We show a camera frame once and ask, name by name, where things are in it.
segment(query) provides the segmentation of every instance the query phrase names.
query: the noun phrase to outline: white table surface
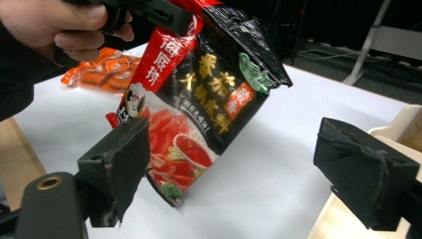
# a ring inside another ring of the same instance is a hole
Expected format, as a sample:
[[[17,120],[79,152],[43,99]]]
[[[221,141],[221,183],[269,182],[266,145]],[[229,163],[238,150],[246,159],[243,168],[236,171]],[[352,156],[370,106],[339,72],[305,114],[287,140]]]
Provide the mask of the white table surface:
[[[134,49],[141,52],[144,46]],[[363,130],[389,124],[406,104],[286,66],[280,87],[192,185],[178,208],[142,179],[123,222],[91,228],[90,238],[307,238],[330,183],[313,164],[322,117]],[[110,130],[110,93],[70,89],[61,77],[38,84],[34,102],[15,116],[47,172],[78,171],[77,159]]]

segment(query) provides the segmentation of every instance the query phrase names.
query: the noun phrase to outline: snack bag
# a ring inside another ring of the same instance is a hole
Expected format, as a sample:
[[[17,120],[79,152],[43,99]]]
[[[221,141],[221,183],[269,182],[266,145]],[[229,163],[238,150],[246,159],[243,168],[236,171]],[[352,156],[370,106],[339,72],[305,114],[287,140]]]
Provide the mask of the snack bag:
[[[124,93],[139,61],[138,56],[104,47],[100,49],[100,56],[96,61],[82,62],[76,68],[69,69],[61,81],[69,87],[91,87]]]
[[[116,113],[106,118],[112,126],[149,119],[147,177],[174,206],[270,90],[292,82],[256,19],[214,0],[172,3],[194,13],[190,30],[178,37],[156,27]]]

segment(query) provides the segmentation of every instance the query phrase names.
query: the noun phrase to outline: orange snack package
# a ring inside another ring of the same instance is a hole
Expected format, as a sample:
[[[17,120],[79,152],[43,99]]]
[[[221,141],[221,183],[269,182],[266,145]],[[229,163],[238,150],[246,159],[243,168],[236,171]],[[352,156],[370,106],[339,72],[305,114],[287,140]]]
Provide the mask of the orange snack package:
[[[62,77],[63,84],[69,87],[99,88],[114,93],[127,89],[140,57],[125,55],[113,48],[102,48],[94,62],[82,62],[69,69]]]

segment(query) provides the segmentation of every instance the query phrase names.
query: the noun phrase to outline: red package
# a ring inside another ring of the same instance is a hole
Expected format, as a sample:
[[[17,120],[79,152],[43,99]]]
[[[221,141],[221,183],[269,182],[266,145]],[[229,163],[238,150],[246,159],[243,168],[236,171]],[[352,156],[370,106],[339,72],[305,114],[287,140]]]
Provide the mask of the red package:
[[[171,205],[225,151],[281,85],[291,86],[255,18],[213,0],[174,0],[194,13],[177,37],[157,26],[112,126],[149,118],[147,177]]]

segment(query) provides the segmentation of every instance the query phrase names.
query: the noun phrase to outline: cartoon character illustration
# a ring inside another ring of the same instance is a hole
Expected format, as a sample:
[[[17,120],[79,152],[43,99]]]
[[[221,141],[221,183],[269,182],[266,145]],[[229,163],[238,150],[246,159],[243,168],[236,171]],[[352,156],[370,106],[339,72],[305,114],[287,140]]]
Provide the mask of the cartoon character illustration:
[[[141,83],[131,84],[126,94],[126,108],[130,117],[136,118],[145,103],[145,88]]]

